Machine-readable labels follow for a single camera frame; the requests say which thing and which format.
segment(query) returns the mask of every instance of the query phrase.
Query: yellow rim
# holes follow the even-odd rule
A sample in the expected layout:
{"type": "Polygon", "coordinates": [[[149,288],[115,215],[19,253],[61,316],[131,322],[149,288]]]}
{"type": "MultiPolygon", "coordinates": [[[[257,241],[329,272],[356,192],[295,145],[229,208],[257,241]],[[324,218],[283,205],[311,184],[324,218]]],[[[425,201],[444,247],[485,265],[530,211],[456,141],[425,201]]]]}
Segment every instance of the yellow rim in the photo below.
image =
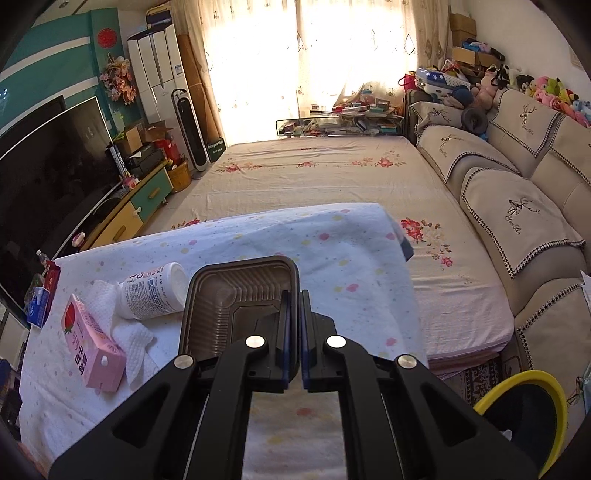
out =
{"type": "Polygon", "coordinates": [[[546,473],[548,468],[552,466],[552,464],[560,455],[560,449],[562,448],[564,435],[566,434],[566,397],[564,396],[564,391],[562,390],[562,387],[558,381],[549,373],[542,372],[541,370],[528,370],[527,372],[522,372],[520,374],[514,375],[513,377],[509,377],[507,380],[498,384],[484,397],[482,397],[476,405],[474,405],[474,410],[480,415],[484,415],[484,413],[494,402],[498,400],[501,395],[505,394],[513,387],[523,384],[537,385],[546,390],[548,395],[550,395],[550,398],[552,398],[554,407],[556,408],[556,435],[554,436],[554,443],[552,445],[552,449],[550,450],[550,454],[548,455],[548,459],[546,460],[546,463],[538,475],[538,478],[540,478],[546,473]]]}

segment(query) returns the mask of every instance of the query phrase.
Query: red round wall decoration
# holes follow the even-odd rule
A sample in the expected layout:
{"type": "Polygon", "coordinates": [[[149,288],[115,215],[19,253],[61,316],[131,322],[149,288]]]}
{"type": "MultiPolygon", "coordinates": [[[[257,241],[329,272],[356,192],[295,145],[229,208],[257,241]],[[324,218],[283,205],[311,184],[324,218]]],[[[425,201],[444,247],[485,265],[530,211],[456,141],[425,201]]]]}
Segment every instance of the red round wall decoration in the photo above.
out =
{"type": "Polygon", "coordinates": [[[96,36],[96,42],[102,48],[113,48],[117,43],[117,32],[112,28],[103,28],[96,36]]]}

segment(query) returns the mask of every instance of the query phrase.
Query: white wall stripe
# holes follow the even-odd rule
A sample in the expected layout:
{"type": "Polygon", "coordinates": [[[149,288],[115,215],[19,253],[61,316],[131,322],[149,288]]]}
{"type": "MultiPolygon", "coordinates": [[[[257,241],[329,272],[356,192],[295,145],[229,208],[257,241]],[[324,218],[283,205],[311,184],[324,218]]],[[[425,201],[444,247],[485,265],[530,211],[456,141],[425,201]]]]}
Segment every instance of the white wall stripe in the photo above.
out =
{"type": "Polygon", "coordinates": [[[80,47],[82,45],[88,45],[89,43],[90,37],[82,37],[65,41],[64,43],[59,43],[58,45],[53,45],[52,47],[46,48],[45,50],[38,51],[37,53],[28,56],[26,59],[22,59],[21,61],[18,61],[14,65],[10,65],[7,69],[3,70],[2,73],[0,73],[0,82],[3,82],[8,77],[10,77],[10,75],[14,75],[16,72],[33,65],[39,60],[51,57],[52,55],[55,55],[61,51],[70,50],[71,48],[80,47]]]}
{"type": "Polygon", "coordinates": [[[64,98],[71,97],[72,95],[75,95],[76,93],[83,92],[87,88],[94,87],[95,85],[98,85],[98,84],[99,84],[99,79],[97,77],[92,77],[92,78],[89,78],[86,80],[82,80],[81,82],[78,82],[74,85],[69,86],[68,88],[64,88],[63,90],[54,93],[53,95],[50,95],[49,97],[43,99],[41,102],[38,102],[35,105],[33,105],[32,107],[27,108],[23,113],[16,116],[12,120],[10,120],[6,125],[4,125],[2,128],[0,128],[0,135],[2,135],[6,130],[8,130],[15,123],[17,123],[21,118],[26,117],[29,113],[31,113],[33,110],[38,109],[44,103],[47,103],[50,100],[53,100],[54,98],[59,97],[60,95],[63,95],[64,98]]]}

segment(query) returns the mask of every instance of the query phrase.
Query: pink milk carton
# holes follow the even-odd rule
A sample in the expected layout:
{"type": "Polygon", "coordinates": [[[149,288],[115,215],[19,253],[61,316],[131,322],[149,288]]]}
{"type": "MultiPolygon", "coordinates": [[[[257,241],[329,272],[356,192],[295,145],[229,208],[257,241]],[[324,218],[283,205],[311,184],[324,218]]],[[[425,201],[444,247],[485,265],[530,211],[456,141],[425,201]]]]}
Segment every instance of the pink milk carton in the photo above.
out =
{"type": "Polygon", "coordinates": [[[61,318],[76,370],[89,388],[115,392],[125,370],[125,353],[109,337],[74,294],[61,318]]]}

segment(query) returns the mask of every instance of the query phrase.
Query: couch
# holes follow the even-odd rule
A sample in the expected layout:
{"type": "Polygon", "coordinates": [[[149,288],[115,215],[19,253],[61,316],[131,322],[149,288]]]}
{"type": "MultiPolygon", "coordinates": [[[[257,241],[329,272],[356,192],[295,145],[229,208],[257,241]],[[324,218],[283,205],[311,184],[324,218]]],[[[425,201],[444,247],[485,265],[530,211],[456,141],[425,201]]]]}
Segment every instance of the couch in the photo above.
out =
{"type": "Polygon", "coordinates": [[[569,440],[584,417],[577,378],[591,361],[581,287],[581,272],[591,270],[591,129],[511,89],[497,93],[488,113],[488,142],[462,129],[460,110],[428,102],[409,110],[417,149],[505,287],[515,335],[501,352],[503,375],[555,376],[572,397],[569,440]]]}

